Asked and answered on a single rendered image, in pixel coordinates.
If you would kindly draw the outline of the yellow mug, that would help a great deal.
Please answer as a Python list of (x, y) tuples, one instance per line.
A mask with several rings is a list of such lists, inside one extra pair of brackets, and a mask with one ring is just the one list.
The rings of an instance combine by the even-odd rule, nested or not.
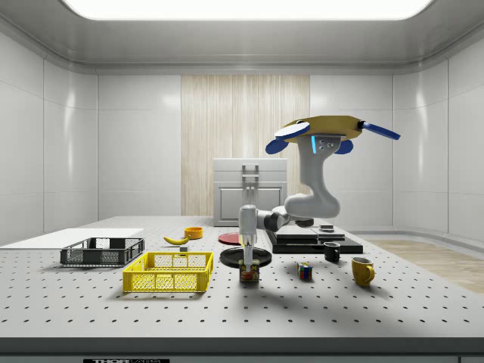
[(353, 257), (352, 273), (357, 285), (367, 287), (375, 277), (374, 263), (364, 257)]

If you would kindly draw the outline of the black plate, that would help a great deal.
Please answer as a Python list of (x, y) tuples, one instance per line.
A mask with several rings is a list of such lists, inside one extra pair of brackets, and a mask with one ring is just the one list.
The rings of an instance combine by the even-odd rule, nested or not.
[[(264, 267), (271, 263), (271, 254), (267, 250), (254, 247), (253, 259), (258, 259), (259, 265)], [(220, 253), (220, 262), (228, 267), (238, 268), (240, 260), (244, 260), (244, 249), (242, 247), (230, 248)]]

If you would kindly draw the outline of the yellow basket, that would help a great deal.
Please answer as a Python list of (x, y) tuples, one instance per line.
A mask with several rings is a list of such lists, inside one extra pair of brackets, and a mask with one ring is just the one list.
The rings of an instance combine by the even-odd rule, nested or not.
[(204, 292), (212, 252), (146, 252), (123, 269), (125, 292)]

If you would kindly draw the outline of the white cabinet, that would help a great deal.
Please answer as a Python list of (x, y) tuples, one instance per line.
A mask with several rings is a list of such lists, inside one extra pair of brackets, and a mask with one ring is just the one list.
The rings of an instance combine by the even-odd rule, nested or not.
[(287, 197), (285, 158), (215, 158), (213, 160), (213, 221), (238, 226), (241, 206), (271, 210)]

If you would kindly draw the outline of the dark grey basket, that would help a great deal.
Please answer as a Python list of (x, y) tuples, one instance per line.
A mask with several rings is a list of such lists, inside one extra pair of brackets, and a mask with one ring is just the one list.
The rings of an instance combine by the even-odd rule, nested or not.
[(142, 254), (144, 238), (90, 237), (64, 247), (60, 263), (82, 267), (124, 266)]

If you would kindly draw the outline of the black stove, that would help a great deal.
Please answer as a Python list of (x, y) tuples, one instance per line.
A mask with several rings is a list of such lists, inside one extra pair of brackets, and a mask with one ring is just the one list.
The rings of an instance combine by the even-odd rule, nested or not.
[(340, 245), (341, 253), (363, 253), (363, 246), (345, 235), (333, 225), (322, 224), (308, 228), (296, 224), (283, 226), (277, 232), (266, 232), (273, 253), (323, 253), (325, 242)]

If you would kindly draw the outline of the flat-sided can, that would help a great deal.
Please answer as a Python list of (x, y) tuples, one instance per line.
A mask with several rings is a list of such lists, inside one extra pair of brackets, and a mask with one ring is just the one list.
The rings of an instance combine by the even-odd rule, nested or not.
[(260, 280), (259, 263), (260, 261), (258, 259), (254, 259), (253, 264), (247, 268), (247, 266), (244, 264), (244, 261), (240, 259), (238, 261), (240, 282), (258, 282)]

